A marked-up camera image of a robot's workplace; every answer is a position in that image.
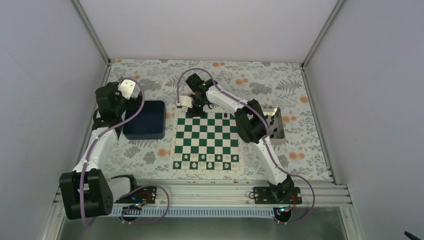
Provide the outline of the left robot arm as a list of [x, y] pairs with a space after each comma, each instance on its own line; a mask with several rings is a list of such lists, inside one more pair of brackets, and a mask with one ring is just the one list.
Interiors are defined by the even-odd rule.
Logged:
[[97, 110], [87, 149], [70, 172], [62, 173], [59, 189], [66, 217], [70, 220], [107, 216], [114, 203], [113, 192], [102, 167], [118, 142], [123, 125], [134, 119], [145, 104], [143, 87], [122, 77], [95, 91]]

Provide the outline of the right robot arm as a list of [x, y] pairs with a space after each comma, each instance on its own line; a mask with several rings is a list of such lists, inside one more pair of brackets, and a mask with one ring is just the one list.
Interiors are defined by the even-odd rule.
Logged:
[[183, 103], [193, 117], [205, 115], [204, 106], [216, 104], [235, 118], [238, 136], [256, 151], [265, 167], [272, 200], [278, 204], [290, 198], [294, 182], [288, 173], [282, 170], [278, 157], [270, 143], [270, 128], [259, 102], [255, 99], [243, 100], [222, 89], [216, 81], [202, 80], [196, 73], [185, 81], [193, 94], [191, 103]]

